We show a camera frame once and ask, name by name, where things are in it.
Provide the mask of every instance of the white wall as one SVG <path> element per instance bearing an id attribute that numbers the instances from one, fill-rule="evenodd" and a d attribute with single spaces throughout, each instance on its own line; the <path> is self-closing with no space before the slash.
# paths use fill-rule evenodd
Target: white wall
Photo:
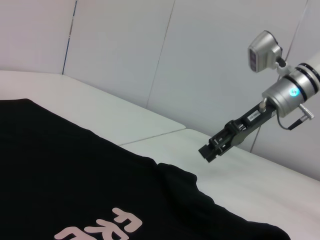
<path id="1" fill-rule="evenodd" d="M 319 12 L 320 1 L 309 0 L 288 57 L 293 66 L 306 62 L 320 51 Z M 315 114 L 312 121 L 286 131 L 278 126 L 276 118 L 270 120 L 261 127 L 253 153 L 320 180 L 320 94 L 304 105 Z M 281 122 L 289 126 L 301 116 L 302 112 L 296 109 Z"/>
<path id="2" fill-rule="evenodd" d="M 76 0 L 0 0 L 0 70 L 61 74 Z"/>
<path id="3" fill-rule="evenodd" d="M 79 0 L 64 74 L 146 107 L 174 0 Z"/>
<path id="4" fill-rule="evenodd" d="M 213 136 L 258 104 L 277 80 L 275 71 L 251 72 L 249 44 L 269 30 L 286 55 L 305 4 L 176 0 L 147 108 Z M 254 137 L 241 148 L 250 150 Z"/>

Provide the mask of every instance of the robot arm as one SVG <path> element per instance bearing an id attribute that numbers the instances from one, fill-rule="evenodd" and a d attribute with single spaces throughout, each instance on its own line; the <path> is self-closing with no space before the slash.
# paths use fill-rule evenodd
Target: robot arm
<path id="1" fill-rule="evenodd" d="M 285 130 L 293 130 L 307 119 L 314 118 L 302 104 L 320 89 L 320 53 L 307 63 L 293 68 L 282 59 L 282 48 L 275 37 L 263 31 L 249 46 L 248 60 L 253 72 L 277 69 L 281 78 L 262 93 L 262 102 L 237 120 L 228 122 L 223 130 L 209 139 L 208 145 L 199 149 L 208 162 L 242 143 L 250 133 L 275 115 Z M 282 126 L 280 117 L 284 118 L 296 108 L 302 110 L 303 116 L 289 127 Z"/>

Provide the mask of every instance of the black shirt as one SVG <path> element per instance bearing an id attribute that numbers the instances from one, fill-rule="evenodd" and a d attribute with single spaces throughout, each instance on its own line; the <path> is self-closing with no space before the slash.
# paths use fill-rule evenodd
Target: black shirt
<path id="1" fill-rule="evenodd" d="M 27 99 L 0 101 L 0 158 L 0 239 L 290 239 L 216 205 L 195 175 Z"/>

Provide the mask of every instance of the blue led light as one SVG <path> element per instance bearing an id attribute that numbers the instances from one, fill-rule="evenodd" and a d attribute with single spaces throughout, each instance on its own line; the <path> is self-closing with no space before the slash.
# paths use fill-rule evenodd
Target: blue led light
<path id="1" fill-rule="evenodd" d="M 296 87 L 291 88 L 290 91 L 289 91 L 289 94 L 290 94 L 292 97 L 298 96 L 299 93 L 300 93 L 300 91 L 299 91 L 299 89 L 296 88 Z"/>

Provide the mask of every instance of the white tabletop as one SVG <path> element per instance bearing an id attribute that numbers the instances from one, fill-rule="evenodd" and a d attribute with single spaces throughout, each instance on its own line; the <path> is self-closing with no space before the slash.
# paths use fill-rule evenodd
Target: white tabletop
<path id="1" fill-rule="evenodd" d="M 278 226 L 292 240 L 320 239 L 319 181 L 236 147 L 208 163 L 198 149 L 209 138 L 186 129 L 123 148 L 196 174 L 201 192 L 248 221 Z"/>
<path id="2" fill-rule="evenodd" d="M 0 71 L 0 100 L 23 98 L 117 145 L 185 129 L 180 123 L 65 75 Z"/>

